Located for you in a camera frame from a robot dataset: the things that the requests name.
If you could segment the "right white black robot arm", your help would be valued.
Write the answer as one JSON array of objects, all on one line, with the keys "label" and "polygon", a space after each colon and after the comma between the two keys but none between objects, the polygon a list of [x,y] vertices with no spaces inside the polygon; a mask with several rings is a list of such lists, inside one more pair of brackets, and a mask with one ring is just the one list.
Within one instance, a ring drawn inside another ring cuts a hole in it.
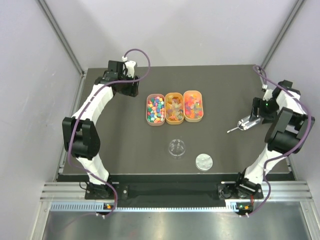
[{"label": "right white black robot arm", "polygon": [[308,116],[298,103],[301,93],[292,85],[291,81],[283,80],[275,89],[267,89],[262,98],[255,97],[250,115],[238,123],[241,130],[258,122],[271,124],[262,153],[238,175],[233,185],[233,192],[239,198],[258,198],[264,177],[278,162],[300,151],[315,123],[315,118]]}]

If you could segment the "orange tray of star candies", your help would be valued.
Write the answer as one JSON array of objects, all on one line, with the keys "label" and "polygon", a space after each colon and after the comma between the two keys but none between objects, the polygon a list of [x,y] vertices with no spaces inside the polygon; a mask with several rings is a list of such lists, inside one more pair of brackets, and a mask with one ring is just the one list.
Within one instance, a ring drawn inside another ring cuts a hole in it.
[{"label": "orange tray of star candies", "polygon": [[190,123],[197,123],[204,116],[202,94],[197,90],[187,90],[183,94],[184,119]]}]

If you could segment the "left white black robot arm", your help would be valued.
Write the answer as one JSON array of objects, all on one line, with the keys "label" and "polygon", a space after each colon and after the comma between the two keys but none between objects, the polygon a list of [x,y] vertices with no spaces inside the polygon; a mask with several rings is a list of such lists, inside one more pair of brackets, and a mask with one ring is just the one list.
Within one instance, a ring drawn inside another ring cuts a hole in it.
[{"label": "left white black robot arm", "polygon": [[116,93],[136,97],[139,77],[137,63],[123,57],[121,61],[110,60],[107,70],[98,77],[80,109],[62,121],[64,148],[67,158],[75,158],[88,177],[87,199],[107,199],[113,196],[114,187],[110,174],[99,155],[101,141],[96,123],[107,103]]}]

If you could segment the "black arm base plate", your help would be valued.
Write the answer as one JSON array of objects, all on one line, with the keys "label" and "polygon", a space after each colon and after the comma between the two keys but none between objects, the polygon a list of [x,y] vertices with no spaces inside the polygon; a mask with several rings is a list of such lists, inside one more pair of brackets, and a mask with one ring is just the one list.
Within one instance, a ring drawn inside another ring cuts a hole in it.
[{"label": "black arm base plate", "polygon": [[119,200],[136,197],[208,197],[210,200],[263,198],[260,184],[253,188],[230,183],[216,182],[136,182],[112,185]]}]

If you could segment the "yellow tray of popsicle candies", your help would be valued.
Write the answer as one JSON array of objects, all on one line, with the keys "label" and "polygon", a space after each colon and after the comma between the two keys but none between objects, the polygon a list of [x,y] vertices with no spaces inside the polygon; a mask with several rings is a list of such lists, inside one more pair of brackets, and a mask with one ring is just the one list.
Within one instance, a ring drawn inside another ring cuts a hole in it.
[{"label": "yellow tray of popsicle candies", "polygon": [[181,93],[170,92],[165,96],[165,121],[170,125],[179,125],[184,121],[184,98]]}]

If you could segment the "pink tray of block candies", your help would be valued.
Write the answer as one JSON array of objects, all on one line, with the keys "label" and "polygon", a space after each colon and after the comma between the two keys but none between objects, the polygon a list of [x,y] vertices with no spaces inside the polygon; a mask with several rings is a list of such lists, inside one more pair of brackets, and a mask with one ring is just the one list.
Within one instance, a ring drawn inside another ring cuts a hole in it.
[{"label": "pink tray of block candies", "polygon": [[146,121],[158,127],[165,123],[165,97],[160,93],[150,94],[146,99]]}]

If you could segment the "silver metal scoop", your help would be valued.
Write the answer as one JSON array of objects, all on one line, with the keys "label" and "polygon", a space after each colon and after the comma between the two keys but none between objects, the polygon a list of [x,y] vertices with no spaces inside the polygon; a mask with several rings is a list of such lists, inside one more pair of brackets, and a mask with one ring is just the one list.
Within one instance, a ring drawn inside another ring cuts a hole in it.
[{"label": "silver metal scoop", "polygon": [[256,126],[257,124],[259,124],[261,121],[260,117],[253,117],[251,118],[249,115],[240,119],[237,122],[237,126],[228,130],[226,133],[229,134],[235,130],[240,130],[240,131],[246,131],[254,126]]}]

